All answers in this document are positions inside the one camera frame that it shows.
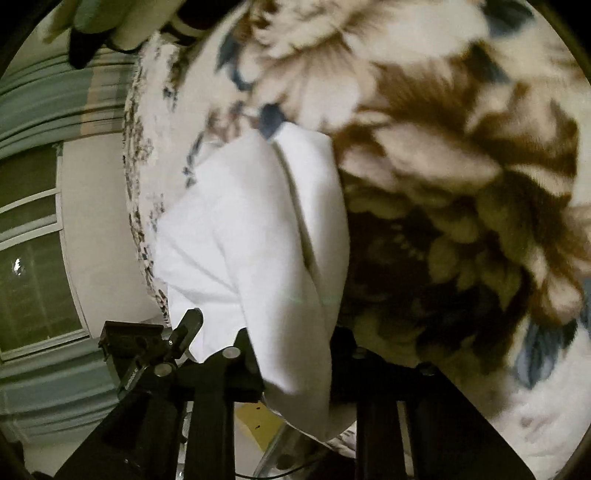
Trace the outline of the floral fleece blanket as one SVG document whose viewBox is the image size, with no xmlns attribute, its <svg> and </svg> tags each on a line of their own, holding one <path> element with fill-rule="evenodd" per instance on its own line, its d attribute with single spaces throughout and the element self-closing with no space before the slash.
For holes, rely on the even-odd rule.
<svg viewBox="0 0 591 480">
<path fill-rule="evenodd" d="M 328 135 L 349 216 L 339 323 L 436 363 L 539 479 L 590 426 L 590 86 L 523 1 L 246 1 L 203 43 L 154 33 L 125 106 L 129 221 L 160 217 L 207 143 Z"/>
</svg>

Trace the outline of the striped green curtain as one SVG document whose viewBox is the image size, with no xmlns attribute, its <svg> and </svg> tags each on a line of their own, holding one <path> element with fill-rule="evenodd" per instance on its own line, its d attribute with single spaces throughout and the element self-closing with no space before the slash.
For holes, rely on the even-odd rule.
<svg viewBox="0 0 591 480">
<path fill-rule="evenodd" d="M 122 130 L 135 57 L 101 49 L 83 69 L 65 54 L 1 80 L 1 157 Z"/>
</svg>

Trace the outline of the black sock white logo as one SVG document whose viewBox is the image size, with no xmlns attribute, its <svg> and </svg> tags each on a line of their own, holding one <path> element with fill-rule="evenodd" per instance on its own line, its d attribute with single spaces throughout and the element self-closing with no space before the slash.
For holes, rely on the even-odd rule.
<svg viewBox="0 0 591 480">
<path fill-rule="evenodd" d="M 159 33 L 169 43 L 190 47 L 204 40 L 240 4 L 240 0 L 186 0 Z"/>
</svg>

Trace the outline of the beige sock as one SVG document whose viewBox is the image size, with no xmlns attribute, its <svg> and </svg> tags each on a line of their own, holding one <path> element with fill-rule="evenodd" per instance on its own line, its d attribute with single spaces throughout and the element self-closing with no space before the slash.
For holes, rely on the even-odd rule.
<svg viewBox="0 0 591 480">
<path fill-rule="evenodd" d="M 52 43 L 73 24 L 79 0 L 62 0 L 39 24 L 39 38 L 45 44 Z"/>
</svg>

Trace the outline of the window with white frame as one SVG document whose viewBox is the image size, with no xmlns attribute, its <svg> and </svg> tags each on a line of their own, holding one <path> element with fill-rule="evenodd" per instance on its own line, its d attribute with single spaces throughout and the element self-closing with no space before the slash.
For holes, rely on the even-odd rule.
<svg viewBox="0 0 591 480">
<path fill-rule="evenodd" d="M 1 160 L 1 359 L 88 336 L 64 249 L 62 145 Z"/>
</svg>

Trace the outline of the white small garment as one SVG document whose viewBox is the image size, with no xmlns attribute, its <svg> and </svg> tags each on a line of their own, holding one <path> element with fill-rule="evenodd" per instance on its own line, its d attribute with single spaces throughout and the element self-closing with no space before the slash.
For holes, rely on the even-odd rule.
<svg viewBox="0 0 591 480">
<path fill-rule="evenodd" d="M 355 412 L 329 399 L 349 265 L 331 139 L 283 123 L 270 138 L 204 141 L 190 159 L 195 182 L 159 219 L 155 242 L 171 322 L 202 312 L 189 348 L 198 362 L 245 330 L 266 405 L 315 439 L 337 436 Z"/>
</svg>

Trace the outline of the yellow box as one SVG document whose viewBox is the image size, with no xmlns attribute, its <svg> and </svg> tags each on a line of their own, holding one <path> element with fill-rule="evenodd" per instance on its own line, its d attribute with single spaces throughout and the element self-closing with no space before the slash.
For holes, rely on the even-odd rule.
<svg viewBox="0 0 591 480">
<path fill-rule="evenodd" d="M 262 402 L 238 403 L 235 406 L 235 419 L 238 420 L 240 430 L 252 438 L 263 452 L 284 425 L 283 418 Z"/>
</svg>

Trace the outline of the black grey striped sock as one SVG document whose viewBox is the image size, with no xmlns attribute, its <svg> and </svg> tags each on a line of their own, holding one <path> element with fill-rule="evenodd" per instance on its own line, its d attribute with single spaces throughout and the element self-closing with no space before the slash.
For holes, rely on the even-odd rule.
<svg viewBox="0 0 591 480">
<path fill-rule="evenodd" d="M 132 5 L 131 0 L 80 1 L 69 35 L 69 65 L 78 70 L 85 68 Z"/>
</svg>

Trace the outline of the cream sock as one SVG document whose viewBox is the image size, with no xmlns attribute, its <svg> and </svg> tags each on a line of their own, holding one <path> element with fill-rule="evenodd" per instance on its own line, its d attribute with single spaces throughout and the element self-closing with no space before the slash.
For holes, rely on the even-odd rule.
<svg viewBox="0 0 591 480">
<path fill-rule="evenodd" d="M 165 25 L 183 3 L 183 0 L 135 1 L 110 35 L 107 46 L 118 52 L 136 50 Z"/>
</svg>

